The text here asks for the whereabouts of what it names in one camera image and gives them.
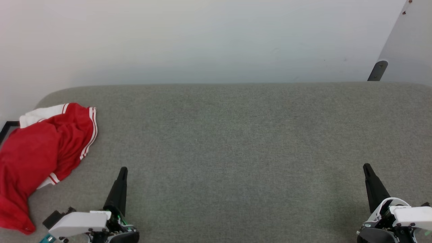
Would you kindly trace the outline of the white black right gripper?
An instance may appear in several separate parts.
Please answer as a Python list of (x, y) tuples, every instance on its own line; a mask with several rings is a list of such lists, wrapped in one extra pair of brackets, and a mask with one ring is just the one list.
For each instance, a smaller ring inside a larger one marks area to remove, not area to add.
[(432, 209), (429, 203), (412, 207), (390, 197), (369, 163), (363, 165), (371, 213), (357, 231), (358, 243), (418, 243), (417, 234), (431, 235)]

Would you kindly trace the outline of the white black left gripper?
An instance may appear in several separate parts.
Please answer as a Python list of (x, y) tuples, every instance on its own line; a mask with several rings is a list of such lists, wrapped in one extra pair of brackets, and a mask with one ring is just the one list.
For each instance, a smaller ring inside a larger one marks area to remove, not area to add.
[(126, 223), (128, 168), (122, 167), (108, 194), (103, 211), (66, 213), (54, 211), (48, 217), (48, 242), (68, 243), (73, 236), (84, 235), (88, 243), (137, 243), (139, 232)]

